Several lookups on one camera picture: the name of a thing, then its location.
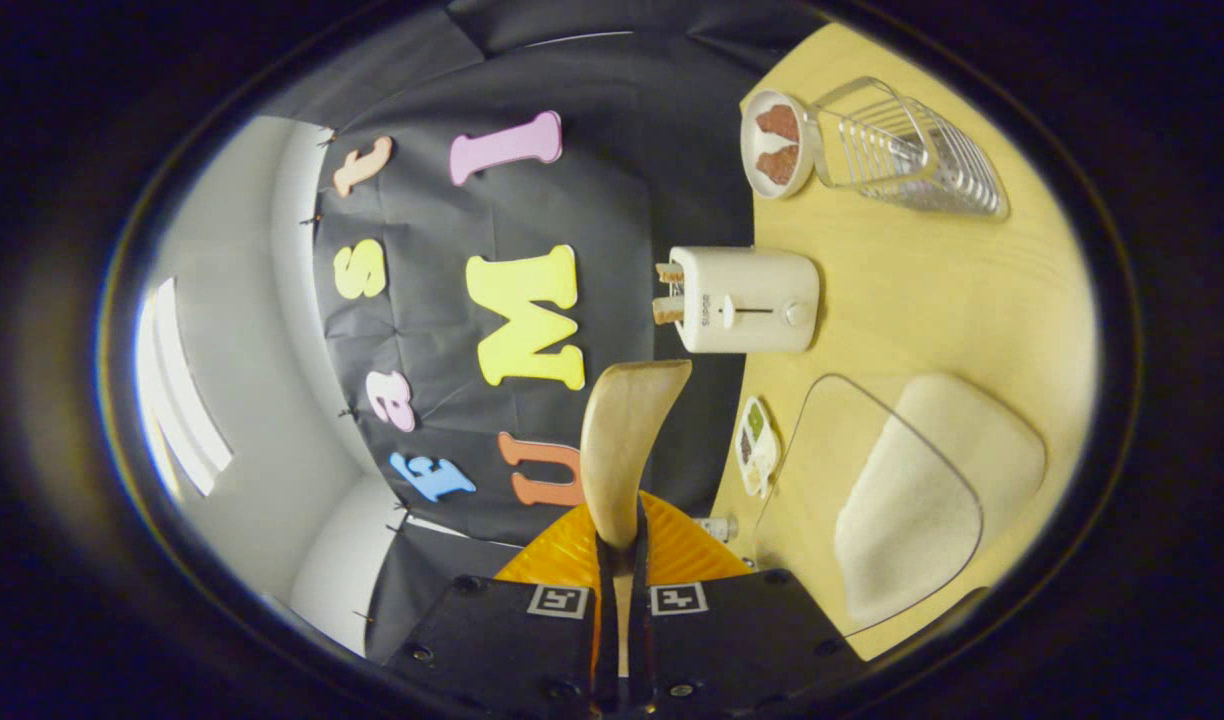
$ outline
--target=wire basket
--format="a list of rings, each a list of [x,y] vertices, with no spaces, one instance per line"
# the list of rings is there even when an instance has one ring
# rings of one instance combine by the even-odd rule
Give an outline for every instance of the wire basket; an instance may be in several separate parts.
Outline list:
[[[805,119],[821,132],[816,176],[826,187],[916,211],[1009,214],[1009,197],[977,143],[883,81],[862,77],[842,84],[813,102]],[[827,132],[832,122],[837,141]],[[848,168],[846,179],[831,167]]]

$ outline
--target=table surface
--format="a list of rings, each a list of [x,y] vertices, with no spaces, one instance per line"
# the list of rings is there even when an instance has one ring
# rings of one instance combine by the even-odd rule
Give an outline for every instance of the table surface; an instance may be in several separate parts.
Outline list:
[[[918,213],[824,187],[815,178],[788,200],[754,196],[755,245],[798,252],[816,263],[823,317],[808,351],[748,356],[739,407],[749,396],[763,398],[785,443],[808,389],[824,375],[891,387],[894,378],[951,373],[1004,402],[1047,446],[1040,489],[963,573],[895,618],[849,636],[859,655],[869,659],[923,628],[967,591],[995,583],[1040,533],[1080,459],[1095,398],[1098,334],[1078,242],[1051,191],[1000,129],[930,73],[831,24],[787,55],[741,105],[764,88],[810,102],[860,76],[878,77],[900,94],[923,100],[973,138],[993,160],[1011,213],[1004,222]],[[796,452],[810,447],[804,443]],[[849,487],[856,481],[856,470],[831,474],[818,468],[809,481],[799,470],[786,469],[772,480],[777,502],[824,502],[840,496],[837,484]],[[832,486],[821,489],[821,482]],[[761,508],[761,500],[745,495],[728,452],[712,512],[739,524],[728,547],[743,557],[777,555],[767,544],[793,538],[813,542],[823,560],[791,568],[796,574],[837,573],[832,561],[824,561],[832,557],[832,528],[777,528],[755,549]],[[832,580],[824,584],[838,588],[838,598],[816,598],[824,607],[842,602],[841,579]]]

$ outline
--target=letter m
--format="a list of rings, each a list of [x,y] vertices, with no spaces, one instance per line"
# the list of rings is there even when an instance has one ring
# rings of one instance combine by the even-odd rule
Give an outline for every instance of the letter m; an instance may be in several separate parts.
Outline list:
[[[542,353],[577,332],[577,323],[532,305],[548,300],[567,310],[577,304],[577,255],[572,246],[557,245],[550,255],[504,263],[470,258],[465,283],[471,300],[507,318],[479,343],[479,369],[488,384],[498,386],[510,375],[558,381],[568,389],[585,387],[580,348],[564,345],[559,351]]]

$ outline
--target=foam letter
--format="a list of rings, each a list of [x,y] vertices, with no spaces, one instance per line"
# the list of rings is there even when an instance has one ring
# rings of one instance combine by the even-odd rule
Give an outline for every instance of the foam letter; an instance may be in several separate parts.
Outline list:
[[[379,169],[389,160],[389,151],[394,149],[394,141],[388,137],[378,137],[373,142],[373,151],[360,158],[359,151],[351,149],[341,168],[332,173],[332,186],[344,197],[350,195],[350,187],[364,182],[365,179],[375,176]]]
[[[577,448],[548,442],[519,442],[510,433],[498,433],[497,446],[501,447],[502,459],[510,465],[520,464],[523,460],[553,462],[572,470],[572,482],[539,482],[521,473],[510,475],[510,485],[515,489],[519,502],[524,504],[543,502],[567,507],[577,507],[585,502],[585,492],[581,489],[581,454]]]
[[[465,263],[470,299],[504,315],[508,322],[479,343],[479,369],[488,384],[498,386],[507,375],[559,381],[568,389],[585,387],[580,348],[541,351],[577,332],[577,323],[532,305],[548,300],[563,309],[577,304],[577,256],[572,246],[557,245],[540,258]]]
[[[365,387],[376,416],[393,422],[394,427],[405,433],[416,427],[416,413],[408,404],[412,399],[412,388],[401,373],[368,373]]]
[[[441,495],[458,491],[458,489],[464,489],[466,492],[475,491],[470,478],[465,478],[465,474],[458,470],[450,460],[412,457],[411,460],[404,462],[403,456],[395,453],[389,456],[389,464],[430,502],[438,502]]]
[[[332,266],[337,291],[346,300],[375,298],[386,289],[386,251],[375,240],[361,241],[353,251],[341,247]]]
[[[460,187],[474,173],[485,168],[530,158],[553,163],[562,154],[561,119],[558,113],[545,110],[521,126],[474,140],[466,135],[458,136],[452,141],[448,170],[452,173],[452,184]]]

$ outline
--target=food on plate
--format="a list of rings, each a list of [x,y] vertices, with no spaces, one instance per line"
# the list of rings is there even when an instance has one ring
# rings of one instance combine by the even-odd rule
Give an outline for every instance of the food on plate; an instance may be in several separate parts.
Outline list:
[[[794,167],[799,163],[799,146],[787,144],[776,152],[764,152],[754,164],[755,169],[766,174],[776,184],[789,184],[794,176]]]
[[[763,132],[780,135],[786,140],[799,142],[799,124],[794,120],[794,110],[789,105],[772,105],[771,110],[754,118]]]

